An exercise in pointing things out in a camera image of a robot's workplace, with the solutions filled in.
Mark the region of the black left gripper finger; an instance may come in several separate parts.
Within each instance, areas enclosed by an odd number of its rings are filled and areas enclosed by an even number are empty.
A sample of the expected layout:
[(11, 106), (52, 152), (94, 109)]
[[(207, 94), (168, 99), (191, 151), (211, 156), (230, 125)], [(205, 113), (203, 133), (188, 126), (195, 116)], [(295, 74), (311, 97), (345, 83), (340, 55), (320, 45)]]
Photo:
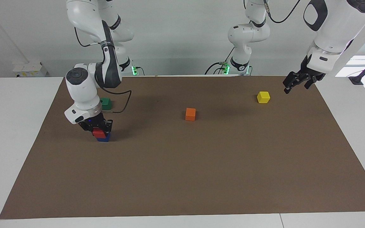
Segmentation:
[(320, 75), (310, 76), (310, 79), (304, 84), (304, 87), (306, 89), (309, 89), (314, 83), (316, 83), (317, 81), (320, 81), (320, 80), (321, 80)]
[(294, 71), (291, 71), (284, 79), (283, 85), (285, 86), (284, 92), (285, 94), (289, 94), (294, 86), (300, 84), (300, 74)]

